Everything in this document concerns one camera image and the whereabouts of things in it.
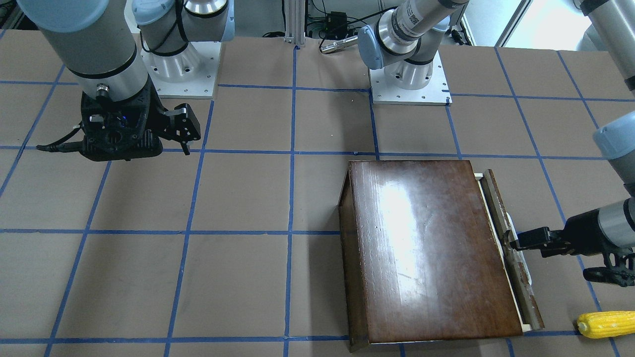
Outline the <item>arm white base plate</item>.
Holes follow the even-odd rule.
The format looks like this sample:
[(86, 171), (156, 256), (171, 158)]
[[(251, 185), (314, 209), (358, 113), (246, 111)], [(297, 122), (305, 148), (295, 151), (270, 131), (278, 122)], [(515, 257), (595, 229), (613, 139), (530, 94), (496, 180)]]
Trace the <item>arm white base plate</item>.
[(172, 57), (140, 54), (161, 99), (212, 100), (222, 47), (220, 42), (192, 42)]
[(440, 52), (431, 63), (400, 61), (370, 69), (368, 74), (375, 104), (447, 106), (453, 102)]

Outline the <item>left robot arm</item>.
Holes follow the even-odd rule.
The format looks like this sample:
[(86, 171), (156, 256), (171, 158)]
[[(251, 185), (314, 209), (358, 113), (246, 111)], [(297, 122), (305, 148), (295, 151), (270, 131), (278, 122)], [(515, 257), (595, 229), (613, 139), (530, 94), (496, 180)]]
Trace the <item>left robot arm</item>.
[[(360, 30), (359, 54), (377, 70), (401, 60), (412, 60), (429, 49), (423, 36), (448, 19), (465, 0), (406, 0), (387, 10), (374, 24)], [(629, 91), (634, 90), (634, 2), (632, 0), (580, 0), (578, 6), (597, 30)], [(634, 246), (634, 114), (602, 126), (593, 140), (624, 183), (629, 198), (581, 213), (565, 227), (523, 232), (510, 242), (517, 250), (539, 249), (554, 255), (629, 254)]]

